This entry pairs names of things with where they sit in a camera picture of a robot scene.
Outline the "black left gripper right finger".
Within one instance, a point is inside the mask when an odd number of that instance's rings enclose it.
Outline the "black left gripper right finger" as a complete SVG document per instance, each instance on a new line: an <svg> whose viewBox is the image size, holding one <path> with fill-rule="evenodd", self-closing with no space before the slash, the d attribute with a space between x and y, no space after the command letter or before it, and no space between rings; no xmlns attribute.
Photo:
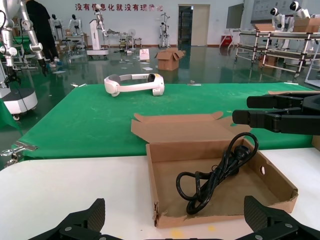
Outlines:
<svg viewBox="0 0 320 240"><path fill-rule="evenodd" d="M253 233L245 240L318 240L320 232L301 224L281 209L262 205L256 198L244 198L244 219Z"/></svg>

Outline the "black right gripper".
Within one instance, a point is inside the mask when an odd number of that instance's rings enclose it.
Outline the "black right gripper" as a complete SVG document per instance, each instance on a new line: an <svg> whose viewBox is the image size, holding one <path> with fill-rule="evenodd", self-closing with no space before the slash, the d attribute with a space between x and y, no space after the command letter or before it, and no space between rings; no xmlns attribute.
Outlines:
<svg viewBox="0 0 320 240"><path fill-rule="evenodd" d="M319 135L320 134L320 95L310 95L304 99L289 95L249 96L248 108L287 109L299 107L301 114L290 114L289 110L261 111L235 110L232 120L237 125L248 125L253 129L265 129L273 133Z"/></svg>

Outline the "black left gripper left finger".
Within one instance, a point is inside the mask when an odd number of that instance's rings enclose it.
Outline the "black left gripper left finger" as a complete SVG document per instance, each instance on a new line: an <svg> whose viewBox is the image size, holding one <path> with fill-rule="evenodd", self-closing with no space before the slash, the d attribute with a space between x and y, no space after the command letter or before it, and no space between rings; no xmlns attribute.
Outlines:
<svg viewBox="0 0 320 240"><path fill-rule="evenodd" d="M105 224L105 200L98 198L86 210L72 212L56 227L33 240L99 240Z"/></svg>

